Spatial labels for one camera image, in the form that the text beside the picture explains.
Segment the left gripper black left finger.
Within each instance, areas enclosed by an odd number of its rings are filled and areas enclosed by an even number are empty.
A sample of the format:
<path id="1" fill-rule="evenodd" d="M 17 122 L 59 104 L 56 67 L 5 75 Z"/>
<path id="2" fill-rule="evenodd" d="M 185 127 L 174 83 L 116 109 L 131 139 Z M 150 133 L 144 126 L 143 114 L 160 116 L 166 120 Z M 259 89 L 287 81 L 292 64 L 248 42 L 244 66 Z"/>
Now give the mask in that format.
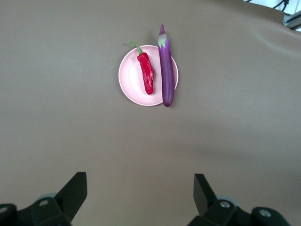
<path id="1" fill-rule="evenodd" d="M 87 174 L 77 172 L 56 194 L 44 195 L 25 209 L 0 205 L 2 226 L 70 226 L 87 197 Z"/>

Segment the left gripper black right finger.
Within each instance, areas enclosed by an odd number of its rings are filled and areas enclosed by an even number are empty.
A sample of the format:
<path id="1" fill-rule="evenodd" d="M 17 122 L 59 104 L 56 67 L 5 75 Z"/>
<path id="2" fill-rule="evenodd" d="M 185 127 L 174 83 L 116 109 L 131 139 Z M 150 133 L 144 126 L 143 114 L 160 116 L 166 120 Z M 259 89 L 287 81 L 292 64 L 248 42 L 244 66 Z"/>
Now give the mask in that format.
<path id="1" fill-rule="evenodd" d="M 190 226 L 288 226 L 287 220 L 276 210 L 256 207 L 251 213 L 243 211 L 233 202 L 219 199 L 205 175 L 195 174 L 193 198 L 198 215 Z"/>

